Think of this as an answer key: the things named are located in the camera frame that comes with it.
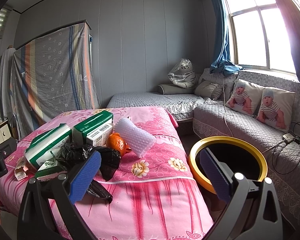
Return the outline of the small pink white box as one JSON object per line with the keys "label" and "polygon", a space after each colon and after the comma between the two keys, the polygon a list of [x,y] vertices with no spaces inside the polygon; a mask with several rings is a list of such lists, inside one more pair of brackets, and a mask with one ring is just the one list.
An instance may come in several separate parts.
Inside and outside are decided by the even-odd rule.
{"label": "small pink white box", "polygon": [[17,165],[14,169],[14,176],[15,176],[16,180],[21,181],[21,180],[25,179],[27,177],[27,172],[28,172],[29,168],[30,168],[30,166],[29,166],[27,159],[25,157],[21,157],[18,160]]}

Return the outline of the green white tissue pack front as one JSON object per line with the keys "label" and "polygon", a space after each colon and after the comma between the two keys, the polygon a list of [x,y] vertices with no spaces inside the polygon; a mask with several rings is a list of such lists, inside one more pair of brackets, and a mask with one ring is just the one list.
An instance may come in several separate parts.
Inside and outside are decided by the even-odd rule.
{"label": "green white tissue pack front", "polygon": [[61,147],[72,142],[72,129],[67,124],[60,124],[36,136],[25,151],[25,158],[36,170],[43,163],[59,155]]}

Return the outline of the black plastic bag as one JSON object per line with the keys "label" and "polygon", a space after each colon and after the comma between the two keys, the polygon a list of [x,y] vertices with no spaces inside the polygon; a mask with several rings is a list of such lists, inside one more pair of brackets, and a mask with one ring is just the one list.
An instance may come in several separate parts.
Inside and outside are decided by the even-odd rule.
{"label": "black plastic bag", "polygon": [[112,202],[111,193],[94,177],[100,172],[105,181],[113,178],[121,160],[117,150],[104,146],[78,147],[73,143],[66,143],[61,147],[56,160],[70,175],[68,186],[70,202],[74,204],[82,200],[86,193],[108,203]]}

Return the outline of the green white box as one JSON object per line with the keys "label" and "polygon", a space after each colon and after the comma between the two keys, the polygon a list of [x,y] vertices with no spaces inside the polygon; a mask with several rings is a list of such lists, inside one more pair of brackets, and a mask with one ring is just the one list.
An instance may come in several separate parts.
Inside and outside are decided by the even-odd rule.
{"label": "green white box", "polygon": [[81,121],[72,128],[72,139],[77,146],[104,146],[113,132],[113,113],[103,110]]}

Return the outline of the orange mandarin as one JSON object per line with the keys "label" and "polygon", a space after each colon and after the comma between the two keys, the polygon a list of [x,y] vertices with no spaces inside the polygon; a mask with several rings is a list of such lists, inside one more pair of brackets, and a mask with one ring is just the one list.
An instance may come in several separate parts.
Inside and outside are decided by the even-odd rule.
{"label": "orange mandarin", "polygon": [[132,149],[128,146],[119,133],[112,133],[106,141],[106,146],[113,150],[117,150],[121,156],[132,152]]}

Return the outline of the white foam wrap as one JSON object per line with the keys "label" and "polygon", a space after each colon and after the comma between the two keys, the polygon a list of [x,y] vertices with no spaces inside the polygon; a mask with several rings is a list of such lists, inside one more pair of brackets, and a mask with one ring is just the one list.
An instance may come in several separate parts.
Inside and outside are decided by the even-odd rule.
{"label": "white foam wrap", "polygon": [[138,158],[143,158],[156,142],[155,136],[137,127],[129,118],[119,119],[114,131],[121,135]]}

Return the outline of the small green white packet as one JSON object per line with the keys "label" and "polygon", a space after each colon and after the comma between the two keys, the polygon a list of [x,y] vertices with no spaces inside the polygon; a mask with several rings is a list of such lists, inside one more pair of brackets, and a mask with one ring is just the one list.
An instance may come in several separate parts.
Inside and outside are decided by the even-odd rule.
{"label": "small green white packet", "polygon": [[42,164],[42,166],[36,172],[35,178],[39,181],[48,181],[65,172],[66,170],[59,164],[57,160],[51,159]]}

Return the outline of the yellow rimmed trash bin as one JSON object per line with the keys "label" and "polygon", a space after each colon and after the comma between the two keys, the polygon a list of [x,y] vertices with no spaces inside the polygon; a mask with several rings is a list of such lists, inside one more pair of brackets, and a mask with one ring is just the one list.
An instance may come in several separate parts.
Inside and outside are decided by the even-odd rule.
{"label": "yellow rimmed trash bin", "polygon": [[199,163],[199,152],[204,148],[209,148],[217,160],[226,163],[232,172],[240,172],[248,179],[262,181],[268,174],[265,157],[252,144],[228,136],[201,139],[191,148],[187,162],[196,182],[213,194],[215,189]]}

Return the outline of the white power adapter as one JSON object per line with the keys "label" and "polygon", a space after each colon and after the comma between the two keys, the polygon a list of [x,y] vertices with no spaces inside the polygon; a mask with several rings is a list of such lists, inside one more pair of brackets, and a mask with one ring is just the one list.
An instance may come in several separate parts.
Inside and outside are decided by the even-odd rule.
{"label": "white power adapter", "polygon": [[293,136],[292,134],[290,133],[286,133],[282,136],[283,140],[286,142],[286,143],[291,143],[295,140],[295,136]]}

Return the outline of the pink floral table cloth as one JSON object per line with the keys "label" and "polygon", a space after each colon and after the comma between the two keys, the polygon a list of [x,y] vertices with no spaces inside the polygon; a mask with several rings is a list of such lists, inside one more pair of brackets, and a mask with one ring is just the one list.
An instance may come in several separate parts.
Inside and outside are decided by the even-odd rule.
{"label": "pink floral table cloth", "polygon": [[156,138],[138,158],[125,154],[113,178],[96,176],[113,196],[89,194],[76,207],[98,239],[202,239],[213,225],[187,164],[174,117],[161,107],[112,109],[114,121],[130,118]]}

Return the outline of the grey quilted sofa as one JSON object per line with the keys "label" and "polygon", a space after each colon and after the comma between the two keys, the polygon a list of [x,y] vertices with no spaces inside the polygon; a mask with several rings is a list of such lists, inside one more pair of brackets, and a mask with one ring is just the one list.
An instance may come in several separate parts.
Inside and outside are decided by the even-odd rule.
{"label": "grey quilted sofa", "polygon": [[[192,119],[193,131],[200,138],[232,135],[254,145],[267,161],[268,176],[274,181],[282,214],[297,229],[300,226],[300,83],[249,70],[223,77],[220,74],[211,74],[206,69],[200,79],[225,85],[225,91],[219,100],[191,94],[160,95],[150,92],[130,92],[115,94],[107,106],[109,108],[161,106],[178,121]],[[262,123],[255,116],[250,117],[224,105],[238,80],[294,94],[291,126],[288,128],[288,132],[296,137],[293,142],[285,142],[283,139],[285,132],[271,127],[269,122]]]}

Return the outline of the baby print pillow right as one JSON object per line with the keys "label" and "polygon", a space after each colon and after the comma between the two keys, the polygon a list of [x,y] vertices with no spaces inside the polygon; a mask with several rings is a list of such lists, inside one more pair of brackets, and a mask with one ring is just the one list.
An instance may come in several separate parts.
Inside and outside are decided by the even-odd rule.
{"label": "baby print pillow right", "polygon": [[262,92],[257,120],[283,132],[292,120],[295,92],[266,87]]}

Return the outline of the baby print pillow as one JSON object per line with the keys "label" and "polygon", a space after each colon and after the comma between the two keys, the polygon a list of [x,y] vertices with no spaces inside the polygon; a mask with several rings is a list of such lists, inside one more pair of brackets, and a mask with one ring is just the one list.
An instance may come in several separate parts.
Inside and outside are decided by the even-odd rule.
{"label": "baby print pillow", "polygon": [[239,79],[225,105],[234,111],[253,116],[260,105],[263,89],[263,86]]}
{"label": "baby print pillow", "polygon": [[262,92],[257,120],[283,132],[292,120],[295,92],[266,87]]}

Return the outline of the blue curtain left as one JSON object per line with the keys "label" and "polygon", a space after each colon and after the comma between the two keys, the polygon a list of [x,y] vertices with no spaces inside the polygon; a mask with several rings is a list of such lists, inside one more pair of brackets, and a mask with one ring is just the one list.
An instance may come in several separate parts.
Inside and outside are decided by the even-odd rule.
{"label": "blue curtain left", "polygon": [[215,44],[210,65],[211,74],[222,74],[228,77],[238,73],[242,67],[230,59],[229,28],[224,0],[211,0],[216,17]]}

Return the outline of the grey bolster pillow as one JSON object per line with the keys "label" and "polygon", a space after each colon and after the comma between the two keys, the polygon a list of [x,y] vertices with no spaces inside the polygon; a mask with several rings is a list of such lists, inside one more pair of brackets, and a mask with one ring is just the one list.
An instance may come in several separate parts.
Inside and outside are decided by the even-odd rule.
{"label": "grey bolster pillow", "polygon": [[157,86],[158,93],[162,95],[193,94],[193,88],[182,88],[174,84],[160,84]]}

